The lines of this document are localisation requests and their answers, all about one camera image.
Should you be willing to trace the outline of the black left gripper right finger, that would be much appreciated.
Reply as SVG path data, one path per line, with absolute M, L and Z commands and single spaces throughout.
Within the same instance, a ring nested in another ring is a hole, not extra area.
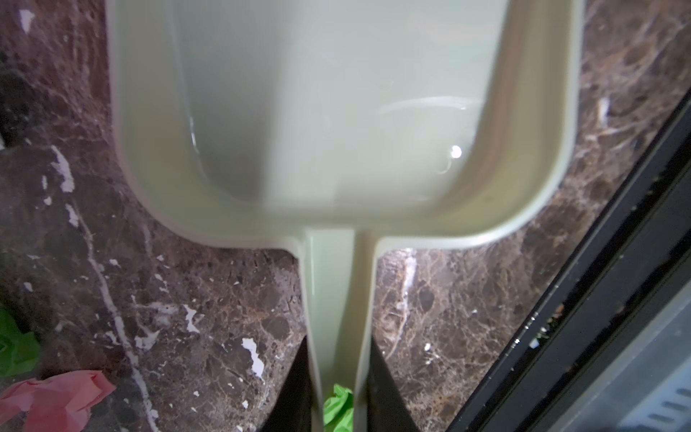
M 369 432 L 419 432 L 374 338 L 366 390 Z

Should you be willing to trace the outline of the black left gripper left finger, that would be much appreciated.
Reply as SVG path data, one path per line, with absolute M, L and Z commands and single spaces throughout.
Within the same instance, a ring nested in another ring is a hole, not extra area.
M 304 338 L 260 432 L 310 432 L 313 388 L 308 339 Z

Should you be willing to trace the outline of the pale green dustpan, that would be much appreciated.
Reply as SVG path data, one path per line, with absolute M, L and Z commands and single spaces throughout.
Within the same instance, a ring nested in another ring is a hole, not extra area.
M 467 249 L 572 155 L 581 1 L 110 1 L 115 149 L 169 230 L 299 262 L 312 429 L 368 428 L 378 258 Z

